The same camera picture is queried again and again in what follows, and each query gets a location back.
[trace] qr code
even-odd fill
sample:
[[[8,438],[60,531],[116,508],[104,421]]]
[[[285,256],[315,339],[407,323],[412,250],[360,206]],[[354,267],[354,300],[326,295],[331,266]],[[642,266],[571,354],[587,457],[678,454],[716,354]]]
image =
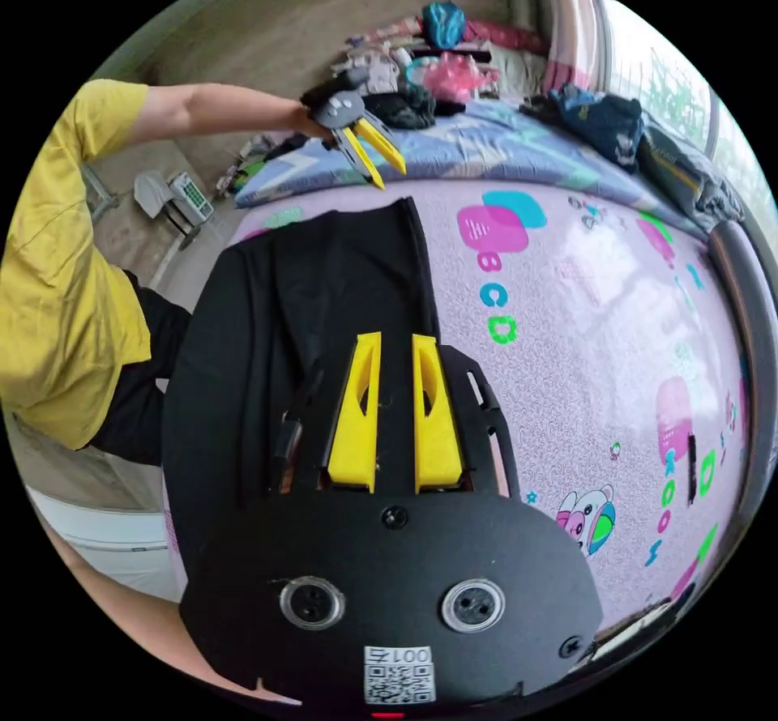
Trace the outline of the qr code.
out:
[[[435,701],[435,667],[429,648],[365,649],[365,702],[416,705]]]

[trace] yellow t-shirt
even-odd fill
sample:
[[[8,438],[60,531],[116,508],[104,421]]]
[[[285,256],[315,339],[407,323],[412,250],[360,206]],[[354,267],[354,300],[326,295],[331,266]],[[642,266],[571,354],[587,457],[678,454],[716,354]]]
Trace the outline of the yellow t-shirt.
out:
[[[80,165],[124,142],[141,84],[85,84],[32,166],[0,263],[0,399],[71,449],[105,420],[123,365],[151,343],[126,275],[94,245]]]

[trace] bed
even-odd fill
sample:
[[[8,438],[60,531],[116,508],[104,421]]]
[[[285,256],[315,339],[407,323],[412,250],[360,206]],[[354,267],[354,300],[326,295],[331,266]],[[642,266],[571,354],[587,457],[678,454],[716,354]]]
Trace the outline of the bed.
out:
[[[488,177],[403,181],[383,192],[335,186],[256,207],[232,240],[413,197],[442,341],[479,361],[494,388],[523,500],[563,527],[587,504],[600,514],[582,550],[598,582],[603,628],[634,614],[638,601],[699,587],[728,526],[758,505],[753,492],[769,480],[764,459],[776,450],[778,322],[747,238],[733,224],[709,249],[693,227],[668,223],[677,217],[660,200],[646,207],[662,218],[641,211],[646,197],[633,183],[619,186],[606,173],[591,182],[633,207]],[[772,324],[772,337],[743,326],[749,314]],[[773,362],[761,384],[750,380],[757,355]],[[757,440],[752,404],[767,443]],[[744,504],[749,470],[761,471],[761,484]],[[186,583],[180,559],[177,573]]]

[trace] window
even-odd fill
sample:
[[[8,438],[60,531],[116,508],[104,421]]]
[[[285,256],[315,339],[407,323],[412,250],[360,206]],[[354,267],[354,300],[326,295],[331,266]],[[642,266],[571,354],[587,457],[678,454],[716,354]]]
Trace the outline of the window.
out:
[[[603,0],[609,28],[609,81],[656,119],[705,151],[711,129],[707,81],[658,30],[616,0]]]
[[[719,100],[719,129],[713,164],[737,189],[767,242],[778,244],[778,208],[762,168],[729,109]]]
[[[600,0],[601,84],[635,97],[662,126],[709,156],[778,243],[778,208],[746,136],[694,65],[658,30],[617,0]]]

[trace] blue mattress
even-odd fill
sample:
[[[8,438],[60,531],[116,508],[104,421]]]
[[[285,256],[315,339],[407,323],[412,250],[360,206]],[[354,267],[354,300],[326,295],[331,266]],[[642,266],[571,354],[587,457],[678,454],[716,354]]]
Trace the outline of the blue mattress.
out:
[[[454,117],[439,118],[428,130],[394,130],[405,158],[402,176],[365,146],[384,181],[435,178],[489,178],[530,181],[586,192],[622,205],[650,211],[666,224],[700,240],[705,234],[656,187],[562,130],[540,124],[497,101],[473,101]],[[318,140],[265,165],[235,198],[250,208],[337,186],[358,186],[364,179],[338,151]]]

